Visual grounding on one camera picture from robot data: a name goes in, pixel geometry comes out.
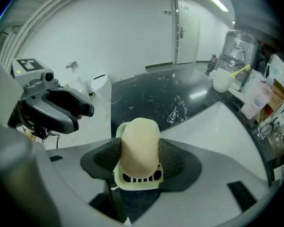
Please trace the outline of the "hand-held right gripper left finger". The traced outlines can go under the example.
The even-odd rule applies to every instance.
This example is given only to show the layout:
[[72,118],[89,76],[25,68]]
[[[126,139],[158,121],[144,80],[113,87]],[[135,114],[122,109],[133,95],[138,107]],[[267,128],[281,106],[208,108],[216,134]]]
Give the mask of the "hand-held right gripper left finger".
[[122,220],[120,196],[111,190],[120,143],[120,138],[113,138],[47,151],[66,184],[89,206],[114,220]]

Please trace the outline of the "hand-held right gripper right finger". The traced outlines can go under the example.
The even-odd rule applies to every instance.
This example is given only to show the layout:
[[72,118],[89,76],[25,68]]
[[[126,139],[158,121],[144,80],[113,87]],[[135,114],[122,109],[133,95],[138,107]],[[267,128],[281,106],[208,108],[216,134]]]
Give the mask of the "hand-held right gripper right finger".
[[[240,227],[249,224],[271,201],[274,192],[268,183],[232,158],[171,140],[193,153],[202,164],[195,183],[182,192],[163,192],[154,204],[133,223],[133,227]],[[243,212],[228,183],[241,181],[256,199]]]

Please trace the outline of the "plastic-wrapped grey appliance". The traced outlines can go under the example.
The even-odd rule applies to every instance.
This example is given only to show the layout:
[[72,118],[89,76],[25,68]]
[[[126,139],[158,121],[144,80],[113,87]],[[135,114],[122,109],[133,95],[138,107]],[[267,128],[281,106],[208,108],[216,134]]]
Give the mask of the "plastic-wrapped grey appliance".
[[226,34],[223,50],[215,68],[234,73],[249,64],[253,69],[257,54],[258,43],[252,35],[242,30],[230,30]]

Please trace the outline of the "black marble vanity counter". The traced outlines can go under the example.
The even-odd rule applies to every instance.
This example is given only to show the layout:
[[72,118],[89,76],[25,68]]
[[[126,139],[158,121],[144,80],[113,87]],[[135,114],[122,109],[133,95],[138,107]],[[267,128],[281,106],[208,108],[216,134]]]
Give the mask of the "black marble vanity counter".
[[[262,147],[252,135],[251,128],[239,111],[237,99],[229,92],[224,94],[216,92],[212,87],[212,81],[197,70],[166,70],[114,83],[111,134],[115,136],[119,125],[138,117],[154,120],[163,132],[189,120],[217,102],[224,103],[252,137],[264,161],[268,186],[272,189]],[[257,202],[241,181],[228,183],[227,186],[243,212]]]

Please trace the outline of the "cream soap dish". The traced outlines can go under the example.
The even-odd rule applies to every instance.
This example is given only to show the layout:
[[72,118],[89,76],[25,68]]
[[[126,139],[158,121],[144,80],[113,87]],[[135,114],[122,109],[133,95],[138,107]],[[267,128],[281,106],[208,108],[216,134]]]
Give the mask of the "cream soap dish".
[[[116,131],[116,137],[121,139],[125,126],[129,122],[122,123]],[[114,168],[114,180],[117,186],[126,191],[144,191],[158,189],[159,184],[163,182],[162,164],[158,163],[158,167],[154,174],[147,178],[132,178],[129,177],[121,168],[120,160]]]

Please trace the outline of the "white rectangular sink basin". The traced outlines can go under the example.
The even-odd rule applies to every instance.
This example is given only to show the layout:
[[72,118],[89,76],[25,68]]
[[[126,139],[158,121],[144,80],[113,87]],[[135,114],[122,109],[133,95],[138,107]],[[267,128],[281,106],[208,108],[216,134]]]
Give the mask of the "white rectangular sink basin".
[[252,137],[222,102],[163,131],[161,136],[231,157],[259,179],[268,182],[264,161]]

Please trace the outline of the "white box appliance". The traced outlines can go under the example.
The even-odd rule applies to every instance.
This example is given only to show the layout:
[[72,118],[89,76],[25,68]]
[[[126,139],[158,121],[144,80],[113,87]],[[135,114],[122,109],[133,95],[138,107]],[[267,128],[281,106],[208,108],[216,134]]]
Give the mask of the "white box appliance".
[[243,86],[241,86],[240,91],[242,93],[247,93],[249,91],[251,91],[259,81],[266,81],[266,78],[263,77],[263,74],[261,74],[260,72],[251,69],[249,76],[246,80],[246,82],[243,84]]

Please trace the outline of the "pink lotion bottle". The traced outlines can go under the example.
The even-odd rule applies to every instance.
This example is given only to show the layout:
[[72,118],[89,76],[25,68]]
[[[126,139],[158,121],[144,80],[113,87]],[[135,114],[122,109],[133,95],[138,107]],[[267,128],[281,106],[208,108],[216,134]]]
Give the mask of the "pink lotion bottle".
[[257,80],[247,94],[245,104],[241,108],[244,116],[250,120],[272,99],[273,91],[266,80]]

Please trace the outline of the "yellow toothbrush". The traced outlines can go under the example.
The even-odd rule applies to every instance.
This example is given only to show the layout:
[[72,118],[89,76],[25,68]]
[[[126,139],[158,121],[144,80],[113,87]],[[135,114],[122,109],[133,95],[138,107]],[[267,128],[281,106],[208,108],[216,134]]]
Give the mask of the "yellow toothbrush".
[[230,75],[230,77],[234,78],[236,75],[238,75],[238,74],[241,73],[242,71],[244,71],[244,70],[249,70],[249,69],[251,69],[251,65],[250,65],[250,64],[248,64],[248,65],[244,66],[243,68],[241,68],[240,70],[238,70],[238,71],[232,73],[232,74]]

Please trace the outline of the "white door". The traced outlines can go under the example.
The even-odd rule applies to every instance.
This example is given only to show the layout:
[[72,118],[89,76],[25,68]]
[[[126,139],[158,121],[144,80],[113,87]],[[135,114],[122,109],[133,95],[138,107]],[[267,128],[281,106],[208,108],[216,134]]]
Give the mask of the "white door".
[[200,41],[200,7],[190,0],[174,0],[176,21],[175,62],[195,62]]

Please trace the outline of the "white cup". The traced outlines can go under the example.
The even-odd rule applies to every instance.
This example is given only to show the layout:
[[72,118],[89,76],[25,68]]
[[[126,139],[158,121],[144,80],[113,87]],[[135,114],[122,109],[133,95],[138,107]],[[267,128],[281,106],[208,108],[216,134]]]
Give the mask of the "white cup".
[[213,75],[213,88],[219,92],[226,92],[235,81],[235,78],[230,72],[225,69],[218,68],[212,71]]

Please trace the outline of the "chrome faucet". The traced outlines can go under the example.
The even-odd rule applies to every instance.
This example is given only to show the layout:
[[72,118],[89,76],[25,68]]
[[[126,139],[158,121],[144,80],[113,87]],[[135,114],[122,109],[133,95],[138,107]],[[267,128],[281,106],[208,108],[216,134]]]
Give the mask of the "chrome faucet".
[[277,131],[281,134],[281,140],[284,142],[284,119],[276,118],[270,123],[267,123],[256,130],[256,135],[263,140],[270,133]]

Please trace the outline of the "small ceiling light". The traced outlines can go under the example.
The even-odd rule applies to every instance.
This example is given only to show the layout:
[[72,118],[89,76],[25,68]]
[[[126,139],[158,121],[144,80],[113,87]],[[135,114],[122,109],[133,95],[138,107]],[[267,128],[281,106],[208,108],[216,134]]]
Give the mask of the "small ceiling light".
[[220,8],[223,12],[229,12],[226,6],[220,0],[211,0],[217,7]]

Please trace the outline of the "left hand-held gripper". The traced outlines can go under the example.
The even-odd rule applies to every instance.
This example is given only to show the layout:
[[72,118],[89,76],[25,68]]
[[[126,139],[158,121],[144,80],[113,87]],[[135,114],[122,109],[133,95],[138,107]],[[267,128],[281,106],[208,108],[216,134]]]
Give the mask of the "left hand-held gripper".
[[23,89],[23,94],[10,116],[8,125],[35,125],[69,134],[79,129],[75,117],[92,117],[91,98],[73,88],[57,88],[54,71],[36,59],[13,59],[13,79]]

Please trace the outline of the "small brown cardboard box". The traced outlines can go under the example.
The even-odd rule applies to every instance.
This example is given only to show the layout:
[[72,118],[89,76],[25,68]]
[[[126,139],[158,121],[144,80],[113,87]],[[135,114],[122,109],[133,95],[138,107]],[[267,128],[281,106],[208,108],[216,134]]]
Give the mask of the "small brown cardboard box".
[[275,79],[274,84],[271,86],[273,96],[268,102],[269,107],[275,112],[280,105],[284,102],[284,87]]

